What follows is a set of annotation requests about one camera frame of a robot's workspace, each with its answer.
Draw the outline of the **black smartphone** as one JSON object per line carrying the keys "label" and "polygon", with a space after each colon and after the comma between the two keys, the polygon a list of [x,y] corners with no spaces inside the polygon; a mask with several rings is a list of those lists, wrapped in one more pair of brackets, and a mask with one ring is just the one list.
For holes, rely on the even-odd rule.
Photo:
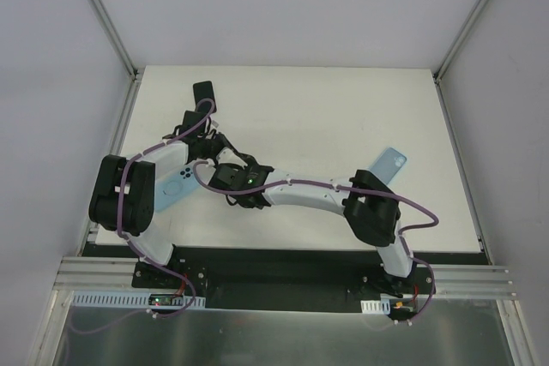
{"label": "black smartphone", "polygon": [[208,113],[217,112],[217,104],[214,96],[214,85],[212,81],[200,81],[194,83],[193,95],[196,103],[196,111]]}

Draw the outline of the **left aluminium corner post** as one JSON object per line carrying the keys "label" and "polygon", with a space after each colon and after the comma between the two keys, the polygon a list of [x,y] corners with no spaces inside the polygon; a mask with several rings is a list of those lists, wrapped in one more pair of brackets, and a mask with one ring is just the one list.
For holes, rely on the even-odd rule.
{"label": "left aluminium corner post", "polygon": [[90,4],[98,23],[103,29],[108,41],[110,42],[113,50],[115,51],[118,60],[124,67],[124,71],[129,78],[134,81],[138,78],[140,72],[139,68],[130,57],[124,42],[116,29],[114,22],[103,2],[103,0],[87,0]]}

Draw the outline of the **right aluminium corner post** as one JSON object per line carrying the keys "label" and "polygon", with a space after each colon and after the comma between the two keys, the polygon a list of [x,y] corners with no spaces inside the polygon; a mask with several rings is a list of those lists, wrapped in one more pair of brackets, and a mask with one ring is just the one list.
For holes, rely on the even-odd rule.
{"label": "right aluminium corner post", "polygon": [[458,52],[465,45],[468,36],[472,33],[475,25],[480,21],[488,4],[491,0],[475,0],[472,8],[469,10],[465,21],[460,26],[456,36],[451,42],[449,49],[443,56],[443,60],[433,72],[433,80],[438,85],[448,72],[451,64],[454,62]]}

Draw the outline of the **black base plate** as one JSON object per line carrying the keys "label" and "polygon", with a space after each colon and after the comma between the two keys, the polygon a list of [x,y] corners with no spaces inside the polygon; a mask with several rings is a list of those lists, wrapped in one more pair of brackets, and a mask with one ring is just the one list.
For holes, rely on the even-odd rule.
{"label": "black base plate", "polygon": [[420,264],[404,279],[392,278],[373,251],[178,247],[162,271],[136,261],[135,289],[173,291],[204,298],[209,309],[356,313],[359,304],[383,295],[427,295],[442,281],[426,264],[488,264],[483,253],[420,252]]}

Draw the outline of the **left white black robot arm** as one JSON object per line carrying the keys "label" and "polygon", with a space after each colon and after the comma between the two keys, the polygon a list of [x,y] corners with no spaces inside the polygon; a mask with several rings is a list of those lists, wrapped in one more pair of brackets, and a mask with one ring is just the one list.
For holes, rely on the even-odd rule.
{"label": "left white black robot arm", "polygon": [[181,124],[159,143],[123,157],[106,155],[100,163],[88,208],[89,218],[122,238],[143,261],[151,261],[151,276],[171,288],[181,278],[172,261],[174,246],[154,223],[155,196],[175,175],[196,160],[216,159],[229,147],[201,111],[187,111]]}

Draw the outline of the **light blue cased phone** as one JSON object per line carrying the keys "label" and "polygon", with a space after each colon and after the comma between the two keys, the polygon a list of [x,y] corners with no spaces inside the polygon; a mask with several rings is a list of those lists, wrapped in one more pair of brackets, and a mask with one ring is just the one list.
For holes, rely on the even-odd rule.
{"label": "light blue cased phone", "polygon": [[192,194],[199,187],[192,165],[170,172],[154,186],[154,211],[162,212]]}

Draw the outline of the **light blue phone case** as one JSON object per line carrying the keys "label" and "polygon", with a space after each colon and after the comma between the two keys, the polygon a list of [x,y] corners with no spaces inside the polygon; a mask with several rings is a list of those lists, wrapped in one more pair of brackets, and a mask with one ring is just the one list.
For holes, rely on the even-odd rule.
{"label": "light blue phone case", "polygon": [[369,171],[383,184],[391,182],[407,164],[407,156],[393,147],[385,148],[371,164]]}

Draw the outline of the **aluminium corner post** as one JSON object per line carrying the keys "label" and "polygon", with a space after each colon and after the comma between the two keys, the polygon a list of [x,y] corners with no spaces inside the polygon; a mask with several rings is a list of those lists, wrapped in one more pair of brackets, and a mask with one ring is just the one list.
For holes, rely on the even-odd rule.
{"label": "aluminium corner post", "polygon": [[113,50],[115,51],[118,60],[124,67],[124,71],[129,78],[134,81],[138,78],[140,72],[139,68],[130,57],[124,42],[116,29],[114,22],[103,2],[103,0],[87,0],[90,4],[98,23],[103,29],[108,41],[110,42]]}
{"label": "aluminium corner post", "polygon": [[433,80],[438,85],[448,72],[451,64],[454,62],[458,52],[465,45],[468,36],[472,33],[475,25],[480,21],[488,4],[491,0],[475,0],[472,8],[469,10],[465,21],[460,26],[456,36],[451,42],[449,49],[443,56],[443,60],[433,72]]}

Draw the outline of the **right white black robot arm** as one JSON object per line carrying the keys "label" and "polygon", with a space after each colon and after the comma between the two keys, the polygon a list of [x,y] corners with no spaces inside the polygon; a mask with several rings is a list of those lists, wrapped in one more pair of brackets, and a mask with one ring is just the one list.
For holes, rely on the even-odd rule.
{"label": "right white black robot arm", "polygon": [[244,208],[299,206],[339,215],[358,240],[376,248],[382,260],[384,273],[370,276],[372,287],[401,297],[417,281],[414,263],[397,237],[401,218],[398,201],[337,188],[350,184],[352,189],[389,194],[391,190],[369,171],[357,170],[347,180],[317,181],[271,166],[228,163],[216,166],[209,184],[230,191],[229,196]]}

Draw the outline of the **aluminium frame rail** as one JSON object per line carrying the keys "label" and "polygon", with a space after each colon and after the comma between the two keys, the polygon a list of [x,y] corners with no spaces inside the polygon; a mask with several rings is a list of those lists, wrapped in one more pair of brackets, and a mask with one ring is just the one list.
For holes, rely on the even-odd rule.
{"label": "aluminium frame rail", "polygon": [[[65,257],[53,288],[73,291],[129,291],[135,258]],[[516,300],[515,282],[507,267],[433,264],[437,298]]]}

